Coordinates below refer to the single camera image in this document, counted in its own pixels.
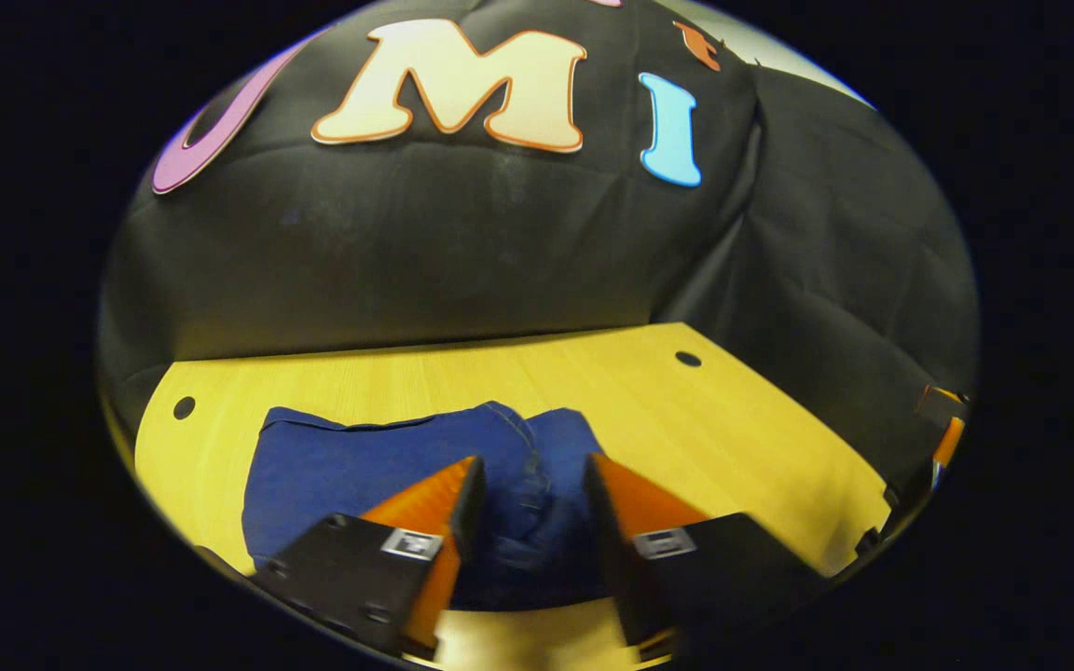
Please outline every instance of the blue letter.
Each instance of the blue letter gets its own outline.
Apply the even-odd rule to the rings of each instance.
[[[640,152],[640,164],[666,181],[698,187],[703,175],[695,165],[690,128],[695,97],[655,74],[640,73],[638,79],[653,96],[653,145]]]

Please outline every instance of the denim fabric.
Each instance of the denim fabric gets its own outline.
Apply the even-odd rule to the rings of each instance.
[[[257,568],[324,515],[363,514],[480,455],[487,483],[477,556],[453,609],[523,611],[605,596],[589,533],[583,458],[601,451],[569,409],[524,420],[498,403],[384,425],[345,426],[273,408],[260,431],[243,526]]]

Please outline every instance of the orange letter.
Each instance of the orange letter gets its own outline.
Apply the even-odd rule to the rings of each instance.
[[[708,43],[703,34],[698,30],[692,29],[688,25],[681,25],[681,23],[674,21],[674,26],[682,29],[682,39],[686,42],[686,47],[690,49],[691,54],[694,54],[696,59],[702,61],[707,68],[711,68],[712,71],[720,72],[719,60],[712,59],[711,55],[715,54],[715,47]]]
[[[367,38],[379,44],[342,105],[317,119],[311,132],[317,142],[345,145],[405,132],[413,114],[396,98],[412,74],[430,117],[442,132],[460,131],[503,84],[504,105],[483,123],[489,135],[549,151],[583,147],[571,98],[575,64],[587,52],[569,39],[525,31],[481,55],[459,25],[445,18],[380,26]]]

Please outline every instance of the black fabric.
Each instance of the black fabric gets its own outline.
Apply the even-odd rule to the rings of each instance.
[[[913,412],[924,386],[972,395],[976,375],[972,264],[937,184],[862,103],[722,49],[713,72],[672,25],[690,21],[658,4],[600,10],[374,4],[304,47],[191,181],[155,195],[149,169],[102,293],[99,348],[125,428],[173,361],[685,321],[902,484],[935,447]],[[402,135],[313,141],[374,49],[366,33],[416,17],[452,18],[480,52],[523,30],[583,44],[583,148],[491,138],[502,88],[444,135],[410,79]],[[640,165],[642,72],[697,99],[701,186]]]

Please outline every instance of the wooden table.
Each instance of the wooden table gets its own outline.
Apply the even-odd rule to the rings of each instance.
[[[175,420],[184,396],[195,408]],[[889,513],[884,481],[852,447],[681,323],[174,363],[137,431],[136,475],[185,540],[250,575],[244,488],[268,408],[380,424],[489,399],[524,417],[576,409],[614,462],[708,514],[750,513],[826,575]],[[438,668],[639,668],[610,599],[520,614],[445,611],[438,636]]]

